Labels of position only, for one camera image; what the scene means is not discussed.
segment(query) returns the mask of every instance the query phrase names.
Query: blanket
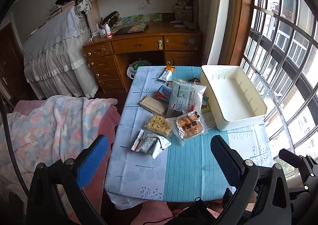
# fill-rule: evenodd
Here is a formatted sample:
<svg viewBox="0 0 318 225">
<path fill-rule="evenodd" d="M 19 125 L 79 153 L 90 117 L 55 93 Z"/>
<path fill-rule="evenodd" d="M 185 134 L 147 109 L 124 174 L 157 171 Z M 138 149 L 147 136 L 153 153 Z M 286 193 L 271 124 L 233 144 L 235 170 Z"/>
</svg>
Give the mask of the blanket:
<svg viewBox="0 0 318 225">
<path fill-rule="evenodd" d="M 26 186 L 30 188 L 38 163 L 50 166 L 59 159 L 76 158 L 88 148 L 98 136 L 102 117 L 117 102 L 116 99 L 89 100 L 58 95 L 49 98 L 29 116 L 18 112 L 8 114 L 12 147 Z M 27 202 L 11 164 L 3 125 L 0 127 L 0 181 L 3 186 L 0 194 L 4 199 L 6 189 Z"/>
</svg>

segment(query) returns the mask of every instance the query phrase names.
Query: wooden desk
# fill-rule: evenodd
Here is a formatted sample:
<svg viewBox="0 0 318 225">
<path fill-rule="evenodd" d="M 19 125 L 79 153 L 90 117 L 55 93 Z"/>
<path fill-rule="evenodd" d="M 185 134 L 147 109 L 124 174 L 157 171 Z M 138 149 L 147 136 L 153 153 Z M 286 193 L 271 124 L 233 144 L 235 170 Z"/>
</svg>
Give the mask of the wooden desk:
<svg viewBox="0 0 318 225">
<path fill-rule="evenodd" d="M 104 93 L 128 92 L 132 80 L 127 68 L 139 59 L 153 65 L 200 66 L 202 33 L 152 22 L 144 33 L 97 37 L 83 48 Z"/>
</svg>

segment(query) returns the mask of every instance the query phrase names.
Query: screw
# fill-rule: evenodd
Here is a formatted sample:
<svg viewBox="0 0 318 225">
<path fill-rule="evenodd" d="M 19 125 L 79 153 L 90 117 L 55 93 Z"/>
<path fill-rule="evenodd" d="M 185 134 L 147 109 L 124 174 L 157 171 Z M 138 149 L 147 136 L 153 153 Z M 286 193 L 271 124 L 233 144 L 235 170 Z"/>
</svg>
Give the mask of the screw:
<svg viewBox="0 0 318 225">
<path fill-rule="evenodd" d="M 65 164 L 66 165 L 72 165 L 74 163 L 74 159 L 73 158 L 68 158 L 66 161 L 65 161 Z"/>
<path fill-rule="evenodd" d="M 281 164 L 279 164 L 279 163 L 275 163 L 275 168 L 277 168 L 277 169 L 281 169 Z"/>
<path fill-rule="evenodd" d="M 41 169 L 44 167 L 44 163 L 43 162 L 40 162 L 39 164 L 37 164 L 37 168 L 38 169 Z"/>
<path fill-rule="evenodd" d="M 247 165 L 247 166 L 249 166 L 249 167 L 251 167 L 251 166 L 253 166 L 253 161 L 251 161 L 250 159 L 247 159 L 246 161 L 245 161 L 245 164 Z"/>
</svg>

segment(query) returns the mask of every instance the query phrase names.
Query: white plastic tray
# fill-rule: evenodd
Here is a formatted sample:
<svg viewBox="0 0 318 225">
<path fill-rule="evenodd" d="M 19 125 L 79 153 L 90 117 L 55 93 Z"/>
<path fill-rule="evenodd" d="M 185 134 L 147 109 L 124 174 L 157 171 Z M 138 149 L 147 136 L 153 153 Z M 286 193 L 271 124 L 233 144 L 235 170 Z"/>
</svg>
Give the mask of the white plastic tray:
<svg viewBox="0 0 318 225">
<path fill-rule="evenodd" d="M 256 124 L 265 117 L 265 102 L 241 67 L 203 65 L 200 79 L 207 86 L 209 105 L 220 131 Z"/>
</svg>

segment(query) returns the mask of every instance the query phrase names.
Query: small bottle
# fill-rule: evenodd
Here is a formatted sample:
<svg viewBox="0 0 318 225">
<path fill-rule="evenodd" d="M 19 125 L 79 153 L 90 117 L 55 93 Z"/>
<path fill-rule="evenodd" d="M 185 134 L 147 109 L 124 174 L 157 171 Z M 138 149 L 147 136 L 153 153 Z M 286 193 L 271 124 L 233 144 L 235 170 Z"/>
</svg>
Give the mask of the small bottle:
<svg viewBox="0 0 318 225">
<path fill-rule="evenodd" d="M 111 38 L 112 33 L 110 32 L 110 27 L 108 26 L 108 24 L 105 24 L 105 31 L 106 31 L 107 37 Z"/>
</svg>

